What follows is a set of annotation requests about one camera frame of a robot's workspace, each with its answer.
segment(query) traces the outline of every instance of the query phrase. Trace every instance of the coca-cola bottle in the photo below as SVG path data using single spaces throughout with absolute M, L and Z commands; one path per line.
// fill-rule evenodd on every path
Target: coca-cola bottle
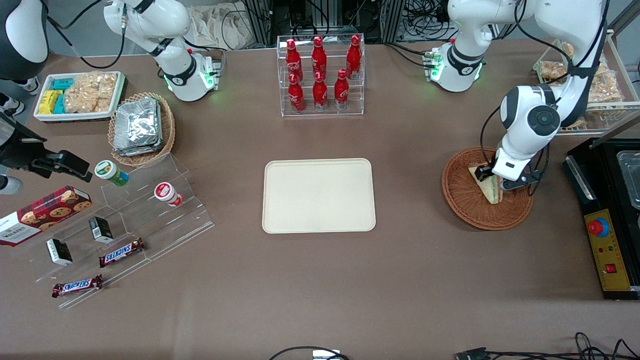
M 338 110 L 345 110 L 348 104 L 349 97 L 349 81 L 347 81 L 347 70 L 338 70 L 338 80 L 335 82 L 334 97 L 335 108 Z
M 326 78 L 326 52 L 322 46 L 322 37 L 314 37 L 314 50 L 311 52 L 311 66 L 316 72 L 322 72 Z
M 324 75 L 322 72 L 316 72 L 314 74 L 314 78 L 316 82 L 314 83 L 314 107 L 316 111 L 323 113 L 327 109 L 327 100 L 326 100 L 326 85 L 324 84 Z
M 301 114 L 305 110 L 302 86 L 298 84 L 298 77 L 295 74 L 289 74 L 289 101 L 294 114 Z
M 287 39 L 287 70 L 290 74 L 295 74 L 298 82 L 302 82 L 302 59 L 300 53 L 296 49 L 296 41 L 292 38 Z
M 360 59 L 362 59 L 360 35 L 353 35 L 351 37 L 351 46 L 347 50 L 347 78 L 352 80 L 360 79 Z

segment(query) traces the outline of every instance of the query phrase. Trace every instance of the table surface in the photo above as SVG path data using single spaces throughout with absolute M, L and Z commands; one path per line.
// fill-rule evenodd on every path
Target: table surface
M 420 44 L 428 49 L 432 44 Z M 462 350 L 574 350 L 619 337 L 640 348 L 640 302 L 604 301 L 578 201 L 561 170 L 584 138 L 559 137 L 528 219 L 503 232 L 454 215 L 440 188 L 447 160 L 479 143 L 486 116 L 514 85 L 533 84 L 541 46 L 496 42 L 477 83 L 451 94 L 382 45 L 367 46 L 365 115 L 283 119 L 274 50 L 228 53 L 220 90 L 184 103 L 156 77 L 150 56 L 113 68 L 127 95 L 155 92 L 176 117 L 173 153 L 191 170 L 211 230 L 71 310 L 35 286 L 28 259 L 0 249 L 3 359 L 268 359 L 298 345 L 352 359 L 449 359 Z M 94 58 L 94 63 L 109 59 Z M 87 71 L 52 56 L 45 73 Z M 109 158 L 107 123 L 28 126 L 92 164 Z M 495 119 L 487 144 L 504 129 Z M 368 233 L 266 234 L 264 166 L 272 160 L 367 158 L 377 225 Z M 0 214 L 71 184 L 19 173 L 22 195 Z M 288 357 L 309 359 L 308 352 Z

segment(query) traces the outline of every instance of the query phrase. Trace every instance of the aluminum foil package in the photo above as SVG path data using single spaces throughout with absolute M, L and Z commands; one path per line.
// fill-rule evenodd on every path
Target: aluminum foil package
M 162 149 L 160 104 L 152 97 L 125 102 L 118 107 L 113 150 L 121 156 L 146 154 Z

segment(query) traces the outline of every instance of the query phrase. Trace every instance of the emergency stop button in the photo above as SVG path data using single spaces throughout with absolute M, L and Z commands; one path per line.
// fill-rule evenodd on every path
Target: emergency stop button
M 603 218 L 597 218 L 587 224 L 587 230 L 589 234 L 603 238 L 609 234 L 609 223 Z

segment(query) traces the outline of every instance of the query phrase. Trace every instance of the yellow control panel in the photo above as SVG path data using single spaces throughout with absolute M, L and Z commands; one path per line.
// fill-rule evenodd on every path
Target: yellow control panel
M 600 284 L 604 291 L 630 291 L 627 269 L 620 255 L 618 239 L 611 225 L 609 210 L 604 209 L 584 217 L 596 262 Z

